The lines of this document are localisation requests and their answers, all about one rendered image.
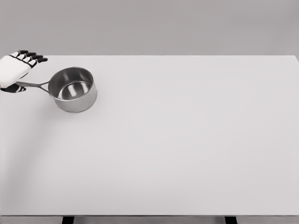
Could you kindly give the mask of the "steel saucepan with long handle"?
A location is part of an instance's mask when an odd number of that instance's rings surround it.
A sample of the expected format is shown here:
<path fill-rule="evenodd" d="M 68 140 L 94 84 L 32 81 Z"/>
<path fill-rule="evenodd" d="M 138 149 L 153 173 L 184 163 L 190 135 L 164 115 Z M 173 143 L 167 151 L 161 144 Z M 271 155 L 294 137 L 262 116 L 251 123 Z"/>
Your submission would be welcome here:
<path fill-rule="evenodd" d="M 45 83 L 19 81 L 17 84 L 21 87 L 36 87 L 47 92 L 61 110 L 72 113 L 88 110 L 98 95 L 91 72 L 81 67 L 62 69 Z"/>

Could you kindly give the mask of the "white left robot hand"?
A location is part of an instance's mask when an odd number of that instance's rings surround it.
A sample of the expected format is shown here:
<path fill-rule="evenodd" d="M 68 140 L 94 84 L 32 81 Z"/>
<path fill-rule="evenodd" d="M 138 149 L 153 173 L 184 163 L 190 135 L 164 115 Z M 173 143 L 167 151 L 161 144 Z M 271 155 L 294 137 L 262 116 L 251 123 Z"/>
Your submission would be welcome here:
<path fill-rule="evenodd" d="M 0 59 L 0 91 L 19 93 L 26 90 L 17 82 L 39 63 L 48 61 L 43 55 L 28 50 L 18 50 Z"/>

